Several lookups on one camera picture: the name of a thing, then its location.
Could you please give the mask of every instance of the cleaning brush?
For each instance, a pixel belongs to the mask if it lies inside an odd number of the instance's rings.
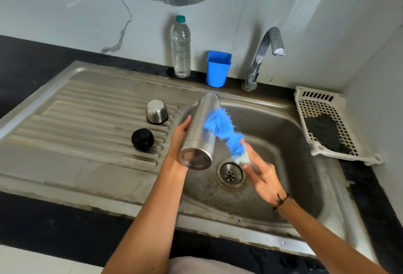
[[[225,144],[231,153],[231,158],[237,164],[250,164],[245,146],[241,144],[243,135],[235,132],[235,126],[228,113],[223,108],[211,111],[204,122],[203,128],[214,133],[220,140],[225,140]]]

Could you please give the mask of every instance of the right arm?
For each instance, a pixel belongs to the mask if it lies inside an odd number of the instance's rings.
[[[246,175],[262,199],[277,206],[279,197],[284,200],[287,194],[280,185],[275,167],[262,160],[249,144],[242,143],[249,159],[260,170],[257,174],[251,165],[244,165]],[[295,228],[331,274],[387,274],[320,224],[290,197],[278,206],[277,212]]]

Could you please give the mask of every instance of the left arm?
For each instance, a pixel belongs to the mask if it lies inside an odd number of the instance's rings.
[[[138,216],[124,235],[102,274],[165,273],[187,168],[178,151],[190,116],[175,129],[161,170]]]

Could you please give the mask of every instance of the person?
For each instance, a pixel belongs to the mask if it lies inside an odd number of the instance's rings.
[[[141,211],[105,265],[102,274],[145,273],[250,273],[228,264],[193,257],[169,261],[179,201],[187,168],[179,163],[178,151],[191,116],[179,125],[168,154]],[[310,216],[287,197],[275,167],[263,161],[252,147],[242,141],[251,165],[243,169],[260,197],[283,216],[306,241],[331,274],[386,274],[380,266],[361,255],[345,241]]]

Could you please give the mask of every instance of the clear plastic bottle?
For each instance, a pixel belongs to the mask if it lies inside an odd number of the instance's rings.
[[[183,15],[177,16],[172,27],[172,48],[175,75],[179,78],[190,76],[190,30]]]

